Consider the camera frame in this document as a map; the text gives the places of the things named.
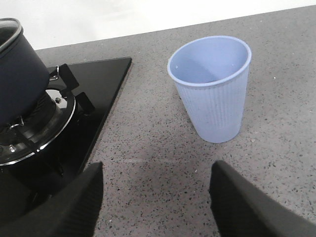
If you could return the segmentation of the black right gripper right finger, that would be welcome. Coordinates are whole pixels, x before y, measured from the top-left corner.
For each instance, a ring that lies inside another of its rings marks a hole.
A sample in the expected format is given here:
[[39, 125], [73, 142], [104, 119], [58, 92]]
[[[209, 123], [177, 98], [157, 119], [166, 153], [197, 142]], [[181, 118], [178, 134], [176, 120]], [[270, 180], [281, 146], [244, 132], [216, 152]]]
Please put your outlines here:
[[286, 209], [222, 160], [211, 168], [211, 210], [222, 237], [314, 237], [312, 222]]

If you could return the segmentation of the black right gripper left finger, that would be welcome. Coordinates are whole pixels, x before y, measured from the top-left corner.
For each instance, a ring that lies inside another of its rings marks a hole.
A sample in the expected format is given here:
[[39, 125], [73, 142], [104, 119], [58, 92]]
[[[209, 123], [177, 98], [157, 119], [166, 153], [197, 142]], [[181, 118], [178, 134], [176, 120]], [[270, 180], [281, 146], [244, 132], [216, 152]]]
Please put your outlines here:
[[91, 237], [103, 200], [103, 164], [91, 164], [63, 190], [4, 225], [2, 237]]

